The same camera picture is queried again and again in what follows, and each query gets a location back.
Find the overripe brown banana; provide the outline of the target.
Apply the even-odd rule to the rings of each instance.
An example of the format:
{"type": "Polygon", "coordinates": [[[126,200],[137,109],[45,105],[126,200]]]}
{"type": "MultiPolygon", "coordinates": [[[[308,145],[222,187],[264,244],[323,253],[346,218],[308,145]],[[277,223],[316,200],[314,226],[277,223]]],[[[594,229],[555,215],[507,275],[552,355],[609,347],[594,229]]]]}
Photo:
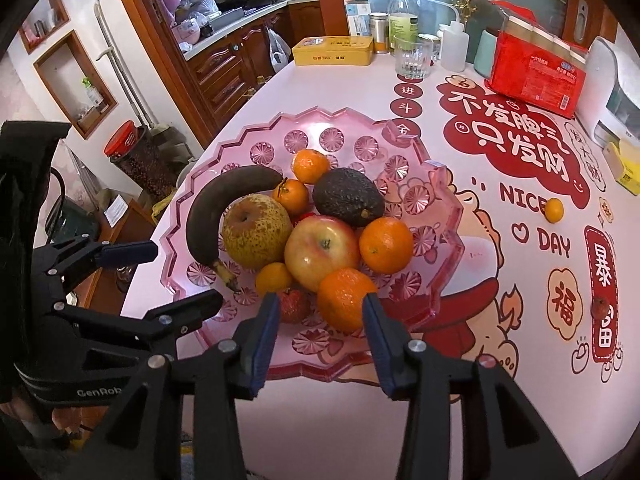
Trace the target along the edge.
{"type": "Polygon", "coordinates": [[[220,219],[235,200],[273,190],[282,180],[274,169],[243,166],[230,169],[209,181],[195,197],[186,220],[186,246],[194,260],[212,269],[231,289],[239,290],[238,280],[219,259],[220,219]]]}

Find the yellow speckled pear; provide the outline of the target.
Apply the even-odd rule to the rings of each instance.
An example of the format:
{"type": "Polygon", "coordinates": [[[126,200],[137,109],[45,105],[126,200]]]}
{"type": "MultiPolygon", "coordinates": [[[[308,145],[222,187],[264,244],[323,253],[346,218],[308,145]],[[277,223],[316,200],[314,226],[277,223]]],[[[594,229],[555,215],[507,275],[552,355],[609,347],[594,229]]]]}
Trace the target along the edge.
{"type": "Polygon", "coordinates": [[[264,194],[250,194],[224,214],[224,249],[244,269],[258,271],[283,258],[292,229],[290,216],[280,203],[264,194]]]}

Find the orange tangerine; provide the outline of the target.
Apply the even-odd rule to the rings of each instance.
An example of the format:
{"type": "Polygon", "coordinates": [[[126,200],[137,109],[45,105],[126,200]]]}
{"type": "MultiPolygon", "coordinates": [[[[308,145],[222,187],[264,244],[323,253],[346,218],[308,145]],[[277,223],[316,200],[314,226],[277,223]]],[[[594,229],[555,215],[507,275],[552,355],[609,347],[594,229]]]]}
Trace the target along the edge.
{"type": "Polygon", "coordinates": [[[331,169],[331,163],[325,154],[311,148],[298,151],[292,160],[292,171],[300,182],[315,184],[331,169]]]}
{"type": "Polygon", "coordinates": [[[296,179],[283,179],[273,190],[272,198],[292,217],[304,214],[310,204],[308,188],[296,179]]]}
{"type": "Polygon", "coordinates": [[[404,270],[413,257],[413,237],[404,222],[382,217],[368,224],[358,240],[360,256],[369,269],[379,274],[404,270]]]}
{"type": "Polygon", "coordinates": [[[377,292],[366,274],[353,268],[336,270],[319,285],[317,310],[334,330],[350,334],[363,326],[363,298],[377,292]]]}

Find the red apple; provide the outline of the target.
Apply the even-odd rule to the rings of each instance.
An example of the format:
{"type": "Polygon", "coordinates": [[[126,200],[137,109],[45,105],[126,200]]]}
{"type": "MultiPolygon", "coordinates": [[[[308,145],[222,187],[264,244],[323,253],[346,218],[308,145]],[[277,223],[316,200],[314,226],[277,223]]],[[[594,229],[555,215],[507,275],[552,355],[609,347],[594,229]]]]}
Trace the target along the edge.
{"type": "Polygon", "coordinates": [[[356,268],[359,261],[354,230],[341,220],[318,214],[294,226],[284,250],[288,272],[310,292],[318,292],[321,281],[330,273],[356,268]]]}

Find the dark green avocado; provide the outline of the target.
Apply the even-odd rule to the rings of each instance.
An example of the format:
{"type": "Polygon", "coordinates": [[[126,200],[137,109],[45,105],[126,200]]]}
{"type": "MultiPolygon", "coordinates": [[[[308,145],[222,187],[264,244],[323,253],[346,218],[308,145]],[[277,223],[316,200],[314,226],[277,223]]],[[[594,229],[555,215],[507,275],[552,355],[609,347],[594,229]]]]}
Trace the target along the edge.
{"type": "Polygon", "coordinates": [[[385,212],[385,200],[378,188],[352,168],[336,168],[324,174],[314,185],[312,200],[319,214],[353,228],[364,228],[385,212]]]}

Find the small yellow tangerine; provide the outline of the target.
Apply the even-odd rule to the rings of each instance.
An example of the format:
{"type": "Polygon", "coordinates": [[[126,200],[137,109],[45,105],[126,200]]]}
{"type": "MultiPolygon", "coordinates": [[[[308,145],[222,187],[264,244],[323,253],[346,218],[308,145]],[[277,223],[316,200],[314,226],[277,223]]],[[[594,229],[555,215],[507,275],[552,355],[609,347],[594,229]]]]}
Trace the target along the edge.
{"type": "Polygon", "coordinates": [[[266,296],[268,292],[283,292],[293,284],[294,278],[283,262],[267,264],[255,278],[255,288],[259,297],[266,296]]]}
{"type": "Polygon", "coordinates": [[[564,206],[562,200],[556,197],[549,198],[544,204],[544,218],[549,223],[560,222],[564,217],[564,206]]]}

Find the red lid glass jar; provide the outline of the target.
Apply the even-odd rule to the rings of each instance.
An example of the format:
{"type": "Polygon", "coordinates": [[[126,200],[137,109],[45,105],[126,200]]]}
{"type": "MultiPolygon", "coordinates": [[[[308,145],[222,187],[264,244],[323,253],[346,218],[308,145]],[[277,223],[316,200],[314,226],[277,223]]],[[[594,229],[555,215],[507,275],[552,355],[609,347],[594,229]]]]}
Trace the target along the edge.
{"type": "Polygon", "coordinates": [[[148,128],[127,120],[106,142],[103,153],[156,202],[174,190],[176,175],[160,156],[148,128]]]}

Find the small red lychee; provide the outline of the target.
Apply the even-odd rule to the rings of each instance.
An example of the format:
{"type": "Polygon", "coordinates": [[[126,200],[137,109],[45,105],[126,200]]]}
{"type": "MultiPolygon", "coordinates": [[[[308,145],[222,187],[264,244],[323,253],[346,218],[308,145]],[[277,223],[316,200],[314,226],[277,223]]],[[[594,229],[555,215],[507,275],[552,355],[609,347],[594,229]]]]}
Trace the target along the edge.
{"type": "Polygon", "coordinates": [[[598,322],[603,321],[608,316],[610,303],[602,296],[593,296],[591,301],[591,316],[598,322]]]}

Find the pink plastic fruit bowl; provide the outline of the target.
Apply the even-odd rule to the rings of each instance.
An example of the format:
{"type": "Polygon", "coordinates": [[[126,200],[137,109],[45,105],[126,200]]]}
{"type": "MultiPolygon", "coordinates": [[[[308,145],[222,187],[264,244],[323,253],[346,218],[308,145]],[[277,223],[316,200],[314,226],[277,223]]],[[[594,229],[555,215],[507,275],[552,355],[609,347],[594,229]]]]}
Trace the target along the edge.
{"type": "Polygon", "coordinates": [[[168,210],[160,280],[224,304],[209,348],[275,292],[284,300],[268,375],[330,382],[370,362],[363,297],[410,333],[457,322],[448,286],[463,256],[447,169],[398,122],[314,107],[245,128],[184,181],[168,210]]]}

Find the yellow tissue pack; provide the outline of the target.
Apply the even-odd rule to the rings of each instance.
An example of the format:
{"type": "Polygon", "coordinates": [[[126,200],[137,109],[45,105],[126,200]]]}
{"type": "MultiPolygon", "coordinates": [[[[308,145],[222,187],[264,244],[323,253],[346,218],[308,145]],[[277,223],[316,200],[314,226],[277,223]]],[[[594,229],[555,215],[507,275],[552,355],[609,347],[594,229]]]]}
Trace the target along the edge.
{"type": "Polygon", "coordinates": [[[608,142],[603,155],[614,180],[628,192],[640,194],[639,149],[625,140],[608,142]]]}

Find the yellow tin box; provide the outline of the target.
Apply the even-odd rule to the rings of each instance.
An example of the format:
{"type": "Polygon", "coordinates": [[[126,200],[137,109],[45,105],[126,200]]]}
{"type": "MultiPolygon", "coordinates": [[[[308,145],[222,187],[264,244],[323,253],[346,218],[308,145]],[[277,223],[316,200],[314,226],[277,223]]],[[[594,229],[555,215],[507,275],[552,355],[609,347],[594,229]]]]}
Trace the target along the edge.
{"type": "Polygon", "coordinates": [[[369,36],[322,36],[300,40],[292,49],[298,66],[368,66],[373,56],[369,36]]]}

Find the white countertop appliance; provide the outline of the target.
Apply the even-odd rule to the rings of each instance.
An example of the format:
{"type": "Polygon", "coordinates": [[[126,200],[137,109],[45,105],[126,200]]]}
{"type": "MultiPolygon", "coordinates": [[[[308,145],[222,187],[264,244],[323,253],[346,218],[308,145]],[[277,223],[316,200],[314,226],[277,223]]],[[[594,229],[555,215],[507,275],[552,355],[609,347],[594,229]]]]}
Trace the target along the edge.
{"type": "Polygon", "coordinates": [[[576,117],[604,148],[623,140],[639,146],[639,65],[603,37],[593,40],[576,117]]]}

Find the clear drinking glass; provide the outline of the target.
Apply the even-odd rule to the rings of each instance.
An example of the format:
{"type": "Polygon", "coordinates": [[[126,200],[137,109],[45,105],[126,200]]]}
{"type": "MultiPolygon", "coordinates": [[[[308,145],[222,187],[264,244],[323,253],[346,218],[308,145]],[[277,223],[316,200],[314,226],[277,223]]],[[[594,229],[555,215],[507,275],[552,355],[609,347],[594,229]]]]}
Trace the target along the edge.
{"type": "Polygon", "coordinates": [[[395,38],[395,70],[407,79],[423,79],[431,73],[432,49],[419,37],[416,41],[395,38]]]}

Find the teal cup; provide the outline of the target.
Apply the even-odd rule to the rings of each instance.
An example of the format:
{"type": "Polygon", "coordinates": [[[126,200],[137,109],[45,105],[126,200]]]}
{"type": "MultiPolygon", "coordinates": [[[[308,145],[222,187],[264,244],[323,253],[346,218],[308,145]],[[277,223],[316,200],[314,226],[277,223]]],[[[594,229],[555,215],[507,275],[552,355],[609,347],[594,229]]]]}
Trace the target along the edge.
{"type": "Polygon", "coordinates": [[[474,70],[484,78],[490,77],[492,66],[494,65],[497,40],[498,32],[495,29],[485,28],[480,35],[473,66],[474,70]]]}

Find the red snack package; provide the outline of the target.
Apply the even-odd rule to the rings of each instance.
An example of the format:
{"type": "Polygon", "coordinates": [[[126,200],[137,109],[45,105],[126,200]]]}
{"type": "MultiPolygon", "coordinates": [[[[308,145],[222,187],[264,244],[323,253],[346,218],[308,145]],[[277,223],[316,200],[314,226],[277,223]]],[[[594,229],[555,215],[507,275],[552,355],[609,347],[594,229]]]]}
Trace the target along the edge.
{"type": "Polygon", "coordinates": [[[586,80],[587,51],[538,24],[531,10],[492,0],[500,12],[494,62],[488,78],[493,92],[553,114],[575,114],[586,80]]]}

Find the white blue card box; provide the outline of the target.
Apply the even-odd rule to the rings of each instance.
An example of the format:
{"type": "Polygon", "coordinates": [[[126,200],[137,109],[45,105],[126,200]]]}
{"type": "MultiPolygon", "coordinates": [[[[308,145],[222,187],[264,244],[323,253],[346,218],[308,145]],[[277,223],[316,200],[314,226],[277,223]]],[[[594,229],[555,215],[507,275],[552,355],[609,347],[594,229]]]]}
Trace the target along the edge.
{"type": "Polygon", "coordinates": [[[370,36],[369,0],[344,0],[349,36],[370,36]]]}

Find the small metal tin can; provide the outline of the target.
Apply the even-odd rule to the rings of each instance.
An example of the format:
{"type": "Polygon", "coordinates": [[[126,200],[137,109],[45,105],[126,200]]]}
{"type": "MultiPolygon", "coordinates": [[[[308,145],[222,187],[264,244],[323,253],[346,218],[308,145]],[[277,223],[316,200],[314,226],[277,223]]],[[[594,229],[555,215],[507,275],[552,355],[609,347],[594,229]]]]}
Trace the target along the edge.
{"type": "Polygon", "coordinates": [[[388,15],[382,12],[372,12],[369,15],[369,28],[374,52],[387,53],[390,50],[388,15]]]}

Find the small glass jar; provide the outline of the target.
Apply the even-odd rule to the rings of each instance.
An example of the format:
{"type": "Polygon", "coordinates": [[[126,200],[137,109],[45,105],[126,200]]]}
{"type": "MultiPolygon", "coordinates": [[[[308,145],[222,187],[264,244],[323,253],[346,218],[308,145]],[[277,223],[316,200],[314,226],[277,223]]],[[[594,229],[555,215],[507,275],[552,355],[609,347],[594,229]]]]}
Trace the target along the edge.
{"type": "Polygon", "coordinates": [[[431,64],[434,64],[439,60],[440,50],[442,50],[442,37],[438,35],[426,34],[421,32],[418,35],[419,39],[424,44],[429,44],[432,49],[431,64]]]}

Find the white plastic squeeze bottle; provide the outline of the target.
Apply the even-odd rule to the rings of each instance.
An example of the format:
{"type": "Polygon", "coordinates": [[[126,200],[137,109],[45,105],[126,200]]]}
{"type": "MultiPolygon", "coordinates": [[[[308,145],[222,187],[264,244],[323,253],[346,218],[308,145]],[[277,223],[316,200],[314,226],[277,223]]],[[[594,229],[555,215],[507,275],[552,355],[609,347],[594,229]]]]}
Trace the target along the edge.
{"type": "Polygon", "coordinates": [[[469,49],[469,34],[460,21],[452,20],[442,31],[440,45],[440,65],[450,72],[462,73],[465,70],[466,54],[469,49]]]}

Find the clear green-label bottle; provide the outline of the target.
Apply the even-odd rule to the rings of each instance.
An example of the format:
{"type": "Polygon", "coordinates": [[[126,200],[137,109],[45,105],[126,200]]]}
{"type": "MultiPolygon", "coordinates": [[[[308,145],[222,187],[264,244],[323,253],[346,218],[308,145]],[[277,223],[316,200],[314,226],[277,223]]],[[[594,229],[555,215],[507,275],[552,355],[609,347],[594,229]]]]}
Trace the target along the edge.
{"type": "Polygon", "coordinates": [[[414,0],[390,0],[387,7],[390,50],[398,44],[415,42],[418,38],[419,8],[414,0]]]}

